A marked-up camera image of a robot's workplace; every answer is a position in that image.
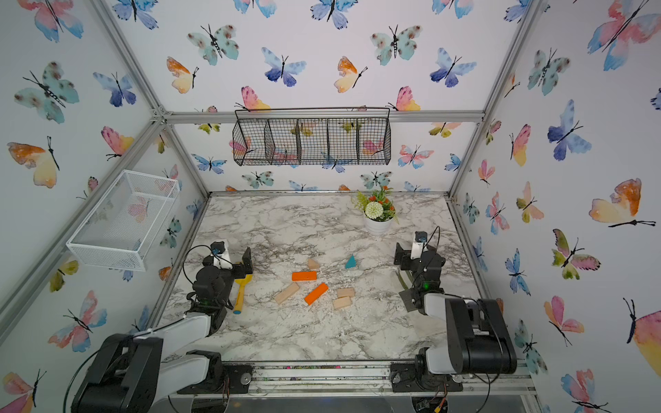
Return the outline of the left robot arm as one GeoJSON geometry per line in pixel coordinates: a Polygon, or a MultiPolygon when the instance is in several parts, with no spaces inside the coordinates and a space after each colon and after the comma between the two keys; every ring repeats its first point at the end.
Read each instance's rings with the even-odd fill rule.
{"type": "Polygon", "coordinates": [[[241,296],[230,298],[236,282],[253,273],[251,250],[238,263],[227,256],[225,244],[215,242],[203,260],[182,318],[156,329],[108,337],[78,368],[84,373],[78,390],[65,391],[65,412],[148,412],[175,393],[214,394],[224,398],[245,394],[253,369],[230,368],[218,352],[191,350],[169,358],[190,344],[216,333],[228,313],[238,314],[241,296]]]}

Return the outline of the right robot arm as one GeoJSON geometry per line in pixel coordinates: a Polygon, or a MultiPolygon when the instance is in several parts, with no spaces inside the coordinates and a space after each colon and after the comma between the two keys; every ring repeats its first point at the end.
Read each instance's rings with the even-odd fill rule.
{"type": "Polygon", "coordinates": [[[406,311],[446,325],[446,344],[418,351],[413,380],[421,389],[443,385],[454,374],[482,375],[486,383],[516,373],[517,356],[499,303],[449,294],[441,285],[446,259],[422,243],[409,250],[396,244],[394,265],[410,283],[399,293],[406,311]]]}

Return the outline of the teal triangle block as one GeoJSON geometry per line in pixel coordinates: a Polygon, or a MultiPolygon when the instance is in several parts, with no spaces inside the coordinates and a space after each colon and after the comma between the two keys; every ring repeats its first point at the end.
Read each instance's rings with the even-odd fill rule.
{"type": "Polygon", "coordinates": [[[354,255],[351,255],[348,259],[348,261],[345,264],[346,269],[352,269],[357,267],[357,260],[354,255]]]}

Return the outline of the long natural wood block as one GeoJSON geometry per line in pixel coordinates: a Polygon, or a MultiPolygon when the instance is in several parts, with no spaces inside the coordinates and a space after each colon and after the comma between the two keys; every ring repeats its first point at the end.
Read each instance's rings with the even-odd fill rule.
{"type": "Polygon", "coordinates": [[[279,292],[275,296],[275,302],[279,305],[284,303],[286,300],[290,299],[294,294],[300,290],[300,286],[296,282],[292,282],[288,287],[279,292]]]}

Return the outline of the orange rectangular block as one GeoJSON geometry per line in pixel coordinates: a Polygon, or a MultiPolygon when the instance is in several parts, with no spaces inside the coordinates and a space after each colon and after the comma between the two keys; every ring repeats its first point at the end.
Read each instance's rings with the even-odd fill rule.
{"type": "Polygon", "coordinates": [[[292,273],[293,282],[313,282],[318,279],[317,271],[304,271],[292,273]]]}
{"type": "Polygon", "coordinates": [[[322,295],[324,295],[328,291],[329,287],[325,283],[321,283],[318,285],[318,287],[315,287],[313,291],[311,291],[306,297],[305,297],[305,302],[308,304],[308,306],[311,306],[314,302],[316,302],[322,295]]]}

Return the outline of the short natural wood block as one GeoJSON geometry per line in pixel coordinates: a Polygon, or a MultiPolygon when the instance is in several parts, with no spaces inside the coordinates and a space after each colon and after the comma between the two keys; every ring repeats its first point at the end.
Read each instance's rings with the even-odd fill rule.
{"type": "Polygon", "coordinates": [[[350,297],[353,298],[356,296],[356,291],[354,288],[349,287],[349,288],[340,288],[337,289],[337,297],[344,298],[344,297],[350,297]]]}

